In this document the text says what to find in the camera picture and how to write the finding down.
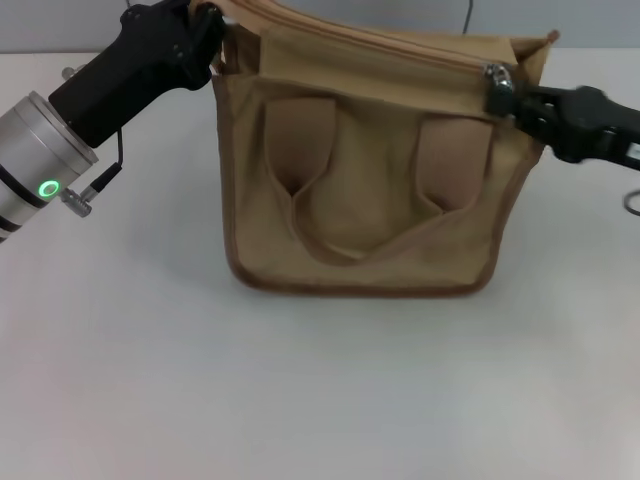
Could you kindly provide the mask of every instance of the brown trim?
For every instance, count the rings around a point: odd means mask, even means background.
[[[248,271],[238,257],[235,239],[235,164],[233,149],[233,116],[227,82],[224,77],[216,77],[213,88],[217,97],[218,109],[218,142],[220,147],[220,171],[222,178],[222,207],[224,221],[224,238],[227,259],[234,275],[246,285],[278,293],[329,296],[370,296],[389,298],[411,297],[447,297],[468,295],[484,288],[495,272],[500,252],[502,235],[515,205],[518,194],[524,185],[529,172],[537,163],[542,148],[540,144],[531,142],[529,161],[523,161],[513,173],[502,196],[498,215],[494,223],[489,258],[480,272],[478,279],[469,285],[454,287],[372,287],[358,285],[307,285],[287,281],[274,281],[260,278]]]

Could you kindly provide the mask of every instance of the tan canvas bag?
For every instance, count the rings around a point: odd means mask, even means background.
[[[237,22],[214,79],[235,274],[331,295],[486,285],[542,146],[483,113],[483,69],[537,84],[556,35],[385,33],[271,0],[215,4]]]

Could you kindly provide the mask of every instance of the green indicator light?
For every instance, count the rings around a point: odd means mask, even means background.
[[[42,198],[49,198],[54,196],[60,190],[60,182],[56,182],[55,180],[49,180],[40,185],[38,189],[38,195]]]

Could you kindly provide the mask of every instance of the white table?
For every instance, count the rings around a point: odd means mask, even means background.
[[[88,58],[0,56],[0,112]],[[640,108],[638,65],[557,50],[544,83]],[[91,217],[2,245],[0,478],[640,478],[640,174],[547,156],[478,295],[282,297],[226,266],[215,123],[164,96]]]

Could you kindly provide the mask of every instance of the zipper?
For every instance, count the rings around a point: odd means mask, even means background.
[[[372,48],[403,58],[427,62],[468,73],[484,75],[490,59],[458,53],[437,47],[427,47],[409,40],[398,39],[383,33],[346,27],[320,20],[280,5],[272,0],[227,0],[236,8],[250,12],[276,25],[312,32],[352,45]]]

